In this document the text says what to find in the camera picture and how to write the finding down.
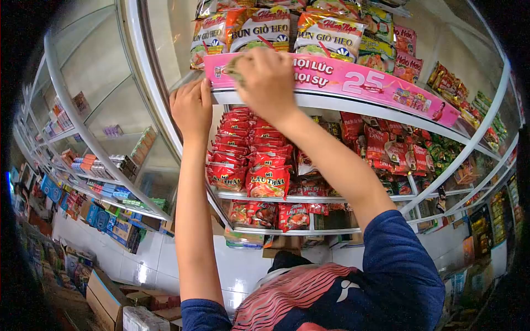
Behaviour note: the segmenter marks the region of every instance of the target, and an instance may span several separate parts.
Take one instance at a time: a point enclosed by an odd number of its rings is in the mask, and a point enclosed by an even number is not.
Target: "blue box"
[[[48,175],[44,175],[44,178],[42,179],[42,183],[40,184],[40,189],[44,192],[45,195],[47,195],[51,201],[58,203],[59,199],[61,198],[61,195],[63,194],[63,190],[57,186],[49,177]]]

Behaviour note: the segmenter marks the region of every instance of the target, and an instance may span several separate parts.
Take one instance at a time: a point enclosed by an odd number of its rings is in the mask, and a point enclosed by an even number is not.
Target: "lamilk box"
[[[133,225],[117,218],[112,231],[107,229],[107,234],[123,246],[128,247],[129,240],[133,234]]]

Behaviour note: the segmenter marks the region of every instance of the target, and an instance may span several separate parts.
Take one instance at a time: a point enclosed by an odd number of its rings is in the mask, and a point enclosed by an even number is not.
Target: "stacked boxes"
[[[153,143],[156,139],[156,132],[153,129],[152,126],[149,126],[144,130],[142,133],[142,136],[140,137],[138,143],[136,143],[136,146],[133,148],[131,153],[132,160],[138,165],[141,166],[145,158],[147,157],[147,154],[149,153],[149,150],[153,146]]]

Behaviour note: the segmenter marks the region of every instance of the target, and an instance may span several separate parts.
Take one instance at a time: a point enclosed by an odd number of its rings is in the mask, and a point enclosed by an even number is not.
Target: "person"
[[[197,80],[170,96],[184,140],[175,215],[184,329],[432,330],[445,298],[432,259],[366,162],[297,107],[290,55],[254,48],[236,69],[244,79],[244,87],[236,86],[241,100],[302,149],[351,204],[364,233],[363,271],[278,254],[231,323],[223,308],[204,188],[210,82]]]
[[[444,114],[444,107],[445,107],[445,102],[442,102],[440,105],[440,108],[437,111],[435,111],[434,114],[432,115],[433,121],[438,122],[441,119],[441,116]]]

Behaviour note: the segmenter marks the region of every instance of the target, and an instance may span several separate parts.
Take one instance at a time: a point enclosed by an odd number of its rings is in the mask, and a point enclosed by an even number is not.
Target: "shirt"
[[[184,330],[432,330],[445,287],[401,213],[389,210],[364,233],[363,270],[327,263],[296,268],[263,284],[238,307],[182,302]]]

